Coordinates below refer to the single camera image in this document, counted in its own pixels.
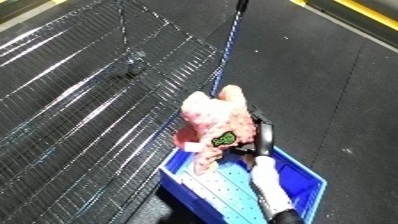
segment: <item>yellow stripe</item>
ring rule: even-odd
[[[290,0],[290,1],[296,3],[297,5],[305,6],[308,0]]]
[[[60,4],[62,2],[66,2],[66,0],[51,0],[52,2],[54,2],[55,4]]]
[[[391,18],[388,18],[387,16],[378,13],[366,6],[363,6],[355,1],[352,0],[334,0],[335,2],[338,2],[358,13],[361,13],[362,15],[365,15],[373,20],[376,20],[377,22],[384,24],[385,26],[388,26],[396,31],[398,31],[398,21],[395,21]]]

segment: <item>blue plastic basket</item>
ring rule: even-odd
[[[226,154],[217,170],[192,172],[193,153],[175,149],[162,164],[161,184],[206,223],[259,223],[264,216],[249,186],[249,171],[238,156]],[[280,183],[305,223],[313,220],[326,181],[275,147]]]

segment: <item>wire basket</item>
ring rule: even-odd
[[[127,0],[93,1],[0,55],[0,221],[18,224],[126,221],[220,58]]]

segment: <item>white glove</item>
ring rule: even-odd
[[[292,202],[279,184],[279,174],[275,169],[273,158],[268,156],[255,158],[250,184],[258,196],[267,220],[273,219],[280,212],[293,209]]]

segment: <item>stuffed animal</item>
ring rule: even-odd
[[[196,175],[217,167],[216,160],[222,157],[223,150],[254,140],[255,126],[238,86],[224,87],[218,99],[194,92],[183,102],[181,113],[189,125],[177,131],[174,143],[196,152],[193,164]]]

